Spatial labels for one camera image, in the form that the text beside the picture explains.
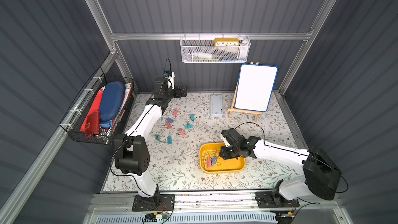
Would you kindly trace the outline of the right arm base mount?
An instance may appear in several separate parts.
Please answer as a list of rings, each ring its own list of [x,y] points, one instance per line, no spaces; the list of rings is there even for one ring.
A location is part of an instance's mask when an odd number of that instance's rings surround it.
[[[255,193],[255,200],[259,208],[293,208],[299,207],[297,199],[286,200],[279,193],[273,194],[271,191],[258,191]]]

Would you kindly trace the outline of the yellow binder clip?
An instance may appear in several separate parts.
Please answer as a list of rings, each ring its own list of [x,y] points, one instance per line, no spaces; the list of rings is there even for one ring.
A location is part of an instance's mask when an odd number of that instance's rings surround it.
[[[203,152],[202,155],[203,155],[203,160],[204,160],[205,163],[207,163],[208,160],[212,161],[212,159],[214,157],[212,150],[206,150],[206,151]]]

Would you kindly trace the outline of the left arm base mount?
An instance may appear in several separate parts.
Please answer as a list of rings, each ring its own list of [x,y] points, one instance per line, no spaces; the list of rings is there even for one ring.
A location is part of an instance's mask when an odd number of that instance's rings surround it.
[[[133,212],[162,212],[172,211],[175,205],[175,195],[165,194],[151,198],[135,196],[132,211]]]

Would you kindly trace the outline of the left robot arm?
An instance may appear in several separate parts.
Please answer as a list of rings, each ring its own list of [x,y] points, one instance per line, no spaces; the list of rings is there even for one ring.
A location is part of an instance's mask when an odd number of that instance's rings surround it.
[[[138,189],[138,195],[143,198],[154,198],[159,191],[158,185],[147,171],[150,153],[146,139],[166,111],[169,102],[187,96],[187,87],[175,86],[174,78],[175,73],[169,69],[164,71],[162,77],[155,79],[153,95],[147,100],[136,123],[125,134],[119,134],[114,139],[114,164],[110,171],[114,176],[131,177]]]

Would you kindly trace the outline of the yellow storage box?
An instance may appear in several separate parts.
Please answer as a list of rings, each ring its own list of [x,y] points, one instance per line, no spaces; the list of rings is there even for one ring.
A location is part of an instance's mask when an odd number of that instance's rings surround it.
[[[219,152],[221,146],[224,143],[208,143],[204,144],[200,148],[200,166],[201,169],[207,174],[219,174],[219,173],[235,173],[242,171],[246,166],[246,161],[244,158],[240,157],[238,159],[224,160],[219,157]],[[217,163],[211,166],[211,161],[208,160],[207,163],[203,160],[203,152],[206,150],[212,150],[213,156],[218,157]]]

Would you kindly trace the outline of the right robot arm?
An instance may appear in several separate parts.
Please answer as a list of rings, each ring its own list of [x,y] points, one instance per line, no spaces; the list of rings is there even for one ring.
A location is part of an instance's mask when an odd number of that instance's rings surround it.
[[[278,205],[311,195],[331,201],[337,194],[342,173],[322,149],[295,149],[256,136],[245,138],[234,128],[223,130],[220,137],[224,141],[219,153],[223,160],[241,157],[269,160],[283,164],[298,174],[295,178],[277,182],[271,197]]]

